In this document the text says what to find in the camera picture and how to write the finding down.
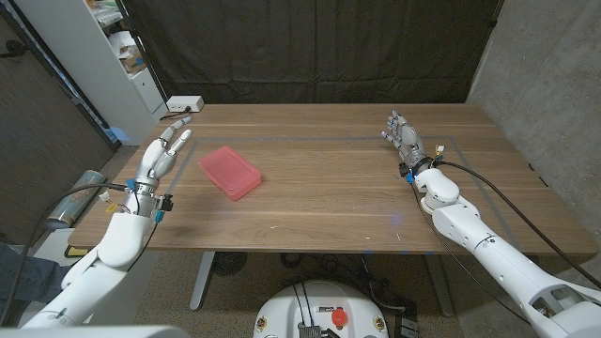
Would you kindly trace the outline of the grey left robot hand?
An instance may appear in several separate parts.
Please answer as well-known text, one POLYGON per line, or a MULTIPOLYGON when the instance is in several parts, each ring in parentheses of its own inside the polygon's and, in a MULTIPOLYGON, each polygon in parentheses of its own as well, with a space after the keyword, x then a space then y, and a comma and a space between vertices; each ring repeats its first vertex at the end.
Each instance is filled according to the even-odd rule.
POLYGON ((171 172, 177 162, 178 153, 193 135, 191 130, 178 134, 191 120, 190 116, 177 120, 150 143, 138 166, 134 179, 136 183, 149 185, 154 189, 159 187, 160 179, 171 172))

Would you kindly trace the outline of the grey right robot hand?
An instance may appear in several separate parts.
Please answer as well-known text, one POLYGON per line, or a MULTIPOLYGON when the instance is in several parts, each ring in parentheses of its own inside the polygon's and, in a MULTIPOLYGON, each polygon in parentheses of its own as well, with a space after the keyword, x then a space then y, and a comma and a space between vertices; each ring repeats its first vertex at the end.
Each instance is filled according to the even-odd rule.
POLYGON ((425 152, 422 138, 414 127, 397 110, 388 117, 387 130, 381 136, 398 150, 401 162, 417 176, 429 168, 432 158, 425 152))

